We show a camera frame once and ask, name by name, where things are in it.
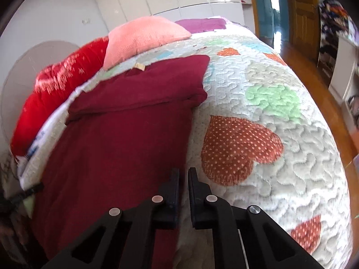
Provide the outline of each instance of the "bed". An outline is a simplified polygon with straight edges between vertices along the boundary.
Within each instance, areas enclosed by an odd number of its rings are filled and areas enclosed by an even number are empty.
[[[231,205],[260,206],[326,269],[352,252],[348,184],[331,131],[309,92],[280,55],[247,28],[193,34],[136,55],[79,86],[49,117],[18,166],[23,189],[41,181],[51,151],[81,94],[131,69],[207,55],[208,98],[193,111],[186,169]],[[184,192],[174,268],[214,268],[211,232],[192,229]]]

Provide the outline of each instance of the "maroon throw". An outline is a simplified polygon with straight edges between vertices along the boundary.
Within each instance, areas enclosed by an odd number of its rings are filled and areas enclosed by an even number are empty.
[[[109,208],[157,194],[173,167],[184,177],[192,108],[207,94],[206,55],[131,69],[82,93],[45,168],[32,228],[48,258]],[[152,268],[172,268],[176,231],[157,231]]]

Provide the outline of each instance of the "orange polka dot heart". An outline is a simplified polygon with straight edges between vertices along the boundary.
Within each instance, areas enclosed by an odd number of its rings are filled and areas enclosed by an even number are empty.
[[[274,53],[264,53],[264,55],[269,58],[269,59],[272,59],[276,62],[279,62],[281,63],[282,65],[287,65],[284,60],[282,60],[279,56],[275,55]]]
[[[312,254],[318,246],[321,229],[320,215],[317,215],[298,225],[290,235],[304,250]]]
[[[240,53],[238,52],[238,50],[236,50],[234,48],[224,48],[223,50],[218,52],[217,55],[230,56],[230,55],[240,55]]]
[[[244,118],[211,116],[202,146],[202,168],[222,186],[243,182],[253,162],[269,164],[283,152],[280,138],[270,129]]]

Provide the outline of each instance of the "white wall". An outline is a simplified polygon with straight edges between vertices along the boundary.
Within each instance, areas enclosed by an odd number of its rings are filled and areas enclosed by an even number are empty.
[[[64,40],[81,46],[107,34],[95,0],[25,0],[0,37],[0,86],[16,60],[41,42]],[[7,146],[0,132],[0,152]]]

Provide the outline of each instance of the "shelf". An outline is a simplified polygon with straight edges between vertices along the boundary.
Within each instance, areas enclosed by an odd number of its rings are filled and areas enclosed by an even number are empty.
[[[359,49],[359,45],[357,45],[354,41],[351,41],[349,38],[345,37],[342,33],[338,33],[338,37],[341,37],[342,39],[350,43],[353,47]]]
[[[330,91],[339,104],[353,95],[359,95],[359,76],[354,75],[358,65],[357,47],[352,42],[339,37],[339,47],[333,77],[330,82]]]
[[[326,45],[326,46],[331,46],[332,48],[334,48],[335,50],[338,51],[338,46],[335,46],[334,44],[331,44],[329,41],[323,39],[322,40],[322,44]]]
[[[325,74],[329,77],[332,78],[333,77],[333,69],[331,69],[326,63],[322,62],[322,61],[318,61],[318,67],[322,68],[323,71],[325,72]]]
[[[341,105],[341,109],[346,128],[348,129],[351,139],[353,140],[353,143],[359,152],[359,131],[355,119],[350,112],[349,104],[344,101]]]

